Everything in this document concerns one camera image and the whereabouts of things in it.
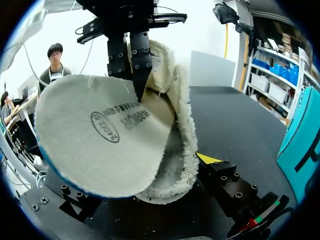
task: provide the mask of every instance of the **white cloth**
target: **white cloth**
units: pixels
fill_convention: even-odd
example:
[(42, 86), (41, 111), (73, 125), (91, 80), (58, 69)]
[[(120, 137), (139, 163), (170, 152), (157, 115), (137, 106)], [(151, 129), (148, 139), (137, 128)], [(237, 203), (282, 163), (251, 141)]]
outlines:
[(143, 191), (157, 174), (174, 122), (163, 98), (148, 92), (143, 101), (128, 80), (72, 75), (54, 81), (35, 111), (45, 158), (86, 193), (118, 198)]
[(35, 129), (44, 156), (86, 193), (167, 204), (196, 181), (187, 75), (166, 46), (151, 40), (150, 50), (141, 104), (132, 81), (84, 75), (53, 82), (38, 100)]
[(165, 45), (150, 40), (152, 71), (147, 86), (163, 93), (177, 115), (171, 129), (162, 162), (155, 180), (136, 196), (148, 203), (168, 204), (183, 197), (193, 186), (199, 160), (195, 124), (191, 117), (186, 71), (175, 64), (173, 52)]

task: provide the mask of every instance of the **white storage bin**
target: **white storage bin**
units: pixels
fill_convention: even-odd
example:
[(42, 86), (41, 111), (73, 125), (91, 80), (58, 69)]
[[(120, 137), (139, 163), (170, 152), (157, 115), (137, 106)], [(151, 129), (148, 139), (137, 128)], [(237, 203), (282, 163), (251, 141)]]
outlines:
[(269, 81), (265, 76), (251, 73), (251, 84), (264, 92), (268, 91)]
[(269, 95), (275, 100), (283, 104), (287, 94), (288, 93), (285, 90), (270, 82)]

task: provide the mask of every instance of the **yellow tag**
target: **yellow tag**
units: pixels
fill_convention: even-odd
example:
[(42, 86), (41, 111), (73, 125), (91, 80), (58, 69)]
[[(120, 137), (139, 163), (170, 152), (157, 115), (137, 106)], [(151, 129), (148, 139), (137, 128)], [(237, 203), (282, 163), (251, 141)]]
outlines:
[(209, 157), (209, 156), (206, 156), (206, 155), (203, 155), (201, 153), (196, 153), (196, 155), (205, 163), (205, 164), (213, 164), (213, 163), (220, 163), (220, 162), (223, 162), (219, 159), (215, 159), (213, 157)]

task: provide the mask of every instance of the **shelf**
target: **shelf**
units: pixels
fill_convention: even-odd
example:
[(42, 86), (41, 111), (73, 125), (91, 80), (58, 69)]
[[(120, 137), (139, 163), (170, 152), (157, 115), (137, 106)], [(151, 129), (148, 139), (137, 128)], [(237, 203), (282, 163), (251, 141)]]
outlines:
[(252, 67), (255, 68), (255, 69), (258, 69), (272, 77), (275, 77), (276, 79), (279, 79), (280, 81), (284, 82), (285, 84), (287, 84), (288, 86), (290, 86), (291, 88), (293, 88), (294, 90), (297, 89), (297, 87), (295, 85), (293, 85), (291, 82), (289, 82), (287, 79), (283, 78), (282, 76), (279, 76), (273, 72), (271, 72), (270, 70), (268, 69), (265, 69), (261, 66), (258, 66), (258, 65), (255, 65), (255, 64), (252, 64)]
[(282, 61), (285, 61), (287, 63), (292, 63), (292, 64), (295, 64), (297, 66), (299, 66), (299, 62), (296, 61), (296, 60), (293, 60), (292, 58), (282, 54), (282, 53), (279, 53), (279, 52), (276, 52), (274, 50), (271, 50), (271, 49), (268, 49), (268, 48), (265, 48), (265, 47), (261, 47), (261, 46), (258, 46), (257, 47), (258, 51), (260, 51), (261, 53), (263, 54), (266, 54), (266, 55), (269, 55), (273, 58), (277, 58), (277, 59), (280, 59)]
[(287, 106), (285, 106), (283, 103), (280, 103), (278, 100), (274, 99), (272, 96), (269, 95), (269, 93), (260, 90), (259, 88), (253, 86), (251, 83), (248, 83), (248, 86), (257, 90), (259, 93), (262, 93), (263, 95), (265, 95), (267, 98), (271, 99), (272, 101), (274, 101), (276, 104), (278, 104), (283, 110), (285, 110), (287, 113), (289, 113), (289, 108)]
[(307, 71), (303, 71), (303, 73), (307, 76), (308, 79), (310, 79), (312, 85), (317, 85), (318, 88), (320, 88), (320, 83), (313, 76), (311, 76), (310, 73), (308, 73)]

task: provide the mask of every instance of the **yellow pole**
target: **yellow pole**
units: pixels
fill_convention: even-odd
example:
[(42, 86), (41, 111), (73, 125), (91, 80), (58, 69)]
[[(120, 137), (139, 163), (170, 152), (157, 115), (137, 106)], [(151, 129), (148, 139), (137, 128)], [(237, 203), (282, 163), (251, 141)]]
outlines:
[(227, 58), (227, 49), (228, 49), (228, 23), (225, 25), (225, 46), (224, 46), (224, 58)]
[(241, 81), (240, 81), (240, 85), (239, 85), (239, 89), (238, 89), (239, 91), (242, 90), (242, 87), (244, 84), (245, 72), (246, 72), (245, 64), (247, 64), (247, 57), (248, 57), (248, 35), (246, 34), (245, 35), (245, 49), (244, 49), (244, 63), (243, 63), (243, 68), (242, 68)]

